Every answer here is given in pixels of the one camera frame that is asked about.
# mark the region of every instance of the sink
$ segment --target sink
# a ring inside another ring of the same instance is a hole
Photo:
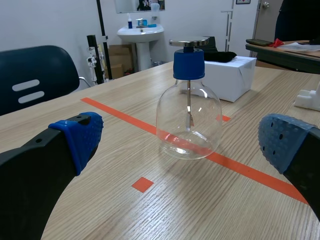
[[[144,27],[129,29],[127,26],[121,28],[117,35],[125,42],[129,43],[148,43],[156,41],[160,38],[161,33],[164,32],[164,28],[157,24],[156,27]]]
[[[132,29],[127,26],[121,28],[117,35],[125,42],[136,44],[138,67],[139,71],[142,71],[151,67],[149,42],[159,40],[163,32],[164,28],[160,24],[143,28],[134,25]]]

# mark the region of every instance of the glass bottle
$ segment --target glass bottle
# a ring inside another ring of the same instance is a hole
[[[205,76],[204,52],[196,46],[208,38],[170,40],[183,49],[174,53],[175,84],[161,96],[156,112],[156,135],[160,148],[178,159],[195,160],[212,154],[222,134],[219,98],[202,83]]]

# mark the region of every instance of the red object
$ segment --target red object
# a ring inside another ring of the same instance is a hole
[[[277,48],[281,45],[284,45],[284,42],[279,40],[279,38],[277,38],[274,43],[270,44],[269,47],[274,47],[274,48]]]
[[[144,193],[145,191],[148,190],[154,184],[152,181],[144,178],[143,176],[139,178],[138,181],[136,181],[132,187],[137,189],[138,191]]]

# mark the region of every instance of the papers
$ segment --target papers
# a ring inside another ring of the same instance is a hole
[[[297,42],[294,42],[288,45],[278,46],[278,48],[284,49],[284,50],[294,50],[294,51],[310,51],[310,52],[320,51],[320,45],[301,45]]]

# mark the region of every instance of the clear glass jar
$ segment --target clear glass jar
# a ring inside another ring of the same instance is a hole
[[[202,79],[176,80],[158,102],[156,135],[160,148],[172,157],[195,160],[212,154],[222,135],[219,98]]]

